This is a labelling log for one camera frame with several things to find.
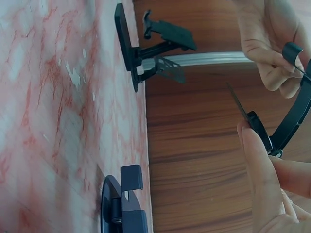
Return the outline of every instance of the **black mount base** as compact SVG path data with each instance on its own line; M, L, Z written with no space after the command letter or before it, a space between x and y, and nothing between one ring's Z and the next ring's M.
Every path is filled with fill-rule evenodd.
M148 233L146 213L133 192L143 189L141 167L121 167L121 185L106 176L102 190L102 233Z
M151 32L155 32L161 34L164 42L146 49L142 49L140 47L132 47L131 45L123 4L117 4L115 10L115 24L119 37L120 47L122 50L126 70L131 72L135 92L138 91L139 83L142 83L155 74L160 74L167 78L172 78L179 83L184 83L185 78L183 72L181 71L181 66L177 63L169 61L168 59L159 57L159 55L177 48L181 48L184 51L188 49L197 49L191 32L184 28L172 25L168 22L152 22L148 18L150 13L150 10L146 11L143 17L144 38L150 39ZM156 57L155 67L146 71L142 75L138 75L137 67L142 64L142 60L152 57ZM173 77L167 75L166 71L169 71Z

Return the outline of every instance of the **pink marble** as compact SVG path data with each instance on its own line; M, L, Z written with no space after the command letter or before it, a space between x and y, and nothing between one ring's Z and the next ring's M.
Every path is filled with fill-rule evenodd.
M140 164L152 214L145 89L126 72L115 0L3 0L0 232L97 233L104 176ZM133 45L133 4L124 0Z

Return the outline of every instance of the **wooden surface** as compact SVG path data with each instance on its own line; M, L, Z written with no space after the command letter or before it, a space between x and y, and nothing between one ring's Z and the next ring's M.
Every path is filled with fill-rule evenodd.
M270 134L295 97L286 100L267 91L254 64L186 67L185 72L185 85L159 76L146 83L155 233L249 233L250 189L236 132L242 116L226 82ZM311 162L310 132L308 115L283 159ZM311 210L306 199L291 197Z
M297 15L308 29L311 38L309 0L290 0ZM237 24L234 5L225 0L134 0L139 42L142 47L148 47L162 41L155 33L150 40L143 38L142 17L151 9L152 21L163 20L184 27L193 34L197 43L196 52L241 51L240 33ZM185 54L174 50L167 54Z

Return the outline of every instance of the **black plastic clip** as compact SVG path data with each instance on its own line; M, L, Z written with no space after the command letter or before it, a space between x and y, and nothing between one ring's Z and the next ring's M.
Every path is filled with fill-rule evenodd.
M133 192L143 189L140 165L121 167L121 186L109 175L102 190L102 233L148 233L147 218Z
M190 31L165 21L153 22L149 19L150 13L151 10L146 11L143 17L144 38L150 39L151 33L154 32L161 34L161 38L164 40L164 42L149 48L142 49L141 47L132 47L131 45L123 4L117 4L115 10L115 24L119 37L120 47L122 50L126 70L131 72L135 92L138 91L139 83L142 83L155 74L164 75L165 71L168 69L170 69L170 72L172 72L172 70L178 69L179 71L172 72L173 79L183 83L183 80L185 79L184 76L178 76L183 75L183 73L180 71L181 67L178 64L169 61L168 59L160 57L159 55L178 48L181 48L183 51L187 51L188 49L197 50L197 46L192 38L192 33ZM137 67L142 64L142 60L153 57L156 57L155 67L145 71L145 73L142 75L138 75ZM164 64L171 65L163 66L161 63L159 63L160 60L164 61Z
M228 84L231 94L244 119L248 121L250 127L260 136L267 153L278 158L283 155L283 149L302 124L311 107L311 60L307 65L306 71L303 71L295 64L297 57L302 51L303 49L293 42L288 42L283 47L282 55L284 59L302 72L303 77L301 79L301 88L295 103L272 136L268 136L265 127L254 111L249 113L245 112L233 89Z

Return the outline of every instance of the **black plastic part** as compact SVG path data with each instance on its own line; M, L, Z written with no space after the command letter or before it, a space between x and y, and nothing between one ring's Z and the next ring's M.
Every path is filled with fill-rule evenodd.
M102 189L101 233L118 233L120 226L113 224L113 199L121 196L121 187L113 176L106 176Z
M249 122L251 122L252 129L259 135L267 150L267 153L270 154L273 150L272 142L261 120L254 111L249 112L247 115Z
M145 71L142 75L138 75L137 67L142 64L142 60L153 57L159 58L160 54L178 48L181 48L182 50L197 49L197 46L192 38L192 33L190 31L164 21L153 22L148 18L150 13L150 10L146 11L143 17L144 37L146 39L150 39L151 33L155 32L161 34L161 38L164 40L164 42L149 48L142 49L140 47L132 47L131 45L123 4L118 3L115 10L114 18L120 47L122 50L126 70L131 72L132 83L135 92L138 91L139 83L144 82L155 74L168 77L164 72L166 68L180 69L180 66L161 66L158 63L159 60L155 60L154 68ZM177 74L180 74L180 72L171 72L171 74L175 76L169 76L169 78L180 83L184 83L184 76L177 76Z
M297 57L302 51L303 49L293 42L286 43L282 50L284 59L302 72L303 77L301 79L301 88L295 103L272 136L268 136L262 122L254 111L248 114L245 113L245 110L240 104L232 88L228 85L242 115L245 120L249 122L251 128L256 131L262 139L267 153L279 158L283 155L283 149L302 124L311 107L311 60L308 62L306 71L303 71L295 64Z
M146 213L140 209L133 192L138 189L143 189L140 165L121 167L121 185L113 176L105 178L101 207L102 233L148 232Z

